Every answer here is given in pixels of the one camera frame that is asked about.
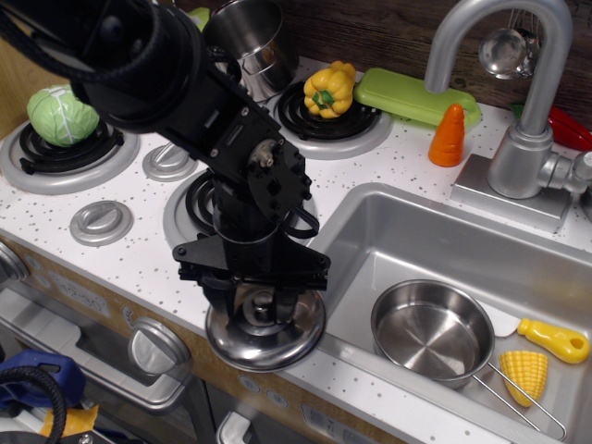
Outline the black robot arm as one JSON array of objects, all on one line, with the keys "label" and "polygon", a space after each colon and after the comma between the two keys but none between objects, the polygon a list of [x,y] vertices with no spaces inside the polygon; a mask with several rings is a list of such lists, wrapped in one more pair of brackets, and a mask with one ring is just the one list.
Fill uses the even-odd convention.
[{"label": "black robot arm", "polygon": [[286,224],[311,196],[305,160],[240,87],[239,70],[217,69],[186,14],[152,1],[5,1],[1,35],[70,80],[106,123],[157,133],[209,166],[215,232],[173,255],[217,311],[233,316],[238,289],[253,285],[272,296],[255,324],[324,321],[329,259]]}]

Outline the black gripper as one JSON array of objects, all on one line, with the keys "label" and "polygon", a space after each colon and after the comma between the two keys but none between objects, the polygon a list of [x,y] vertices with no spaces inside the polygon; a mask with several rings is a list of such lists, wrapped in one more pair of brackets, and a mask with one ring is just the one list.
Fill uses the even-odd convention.
[{"label": "black gripper", "polygon": [[173,249],[179,277],[196,282],[210,303],[206,328],[225,327],[235,312],[240,284],[272,287],[277,324],[294,316],[299,290],[323,290],[331,261],[328,256],[275,231],[253,241],[238,242],[217,234]]}]

